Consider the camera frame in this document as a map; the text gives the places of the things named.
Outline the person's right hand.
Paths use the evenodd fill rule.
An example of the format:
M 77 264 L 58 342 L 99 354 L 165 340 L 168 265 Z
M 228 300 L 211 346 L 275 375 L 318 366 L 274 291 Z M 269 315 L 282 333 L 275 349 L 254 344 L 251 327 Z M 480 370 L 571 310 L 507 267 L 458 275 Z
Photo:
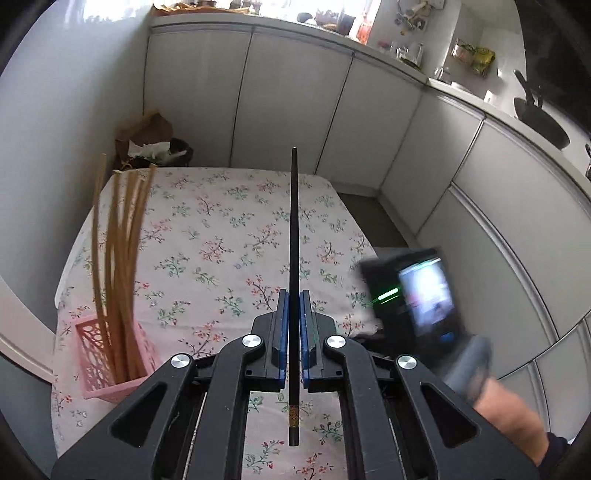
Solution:
M 489 378 L 474 409 L 503 433 L 536 466 L 542 463 L 549 439 L 540 416 L 514 392 Z

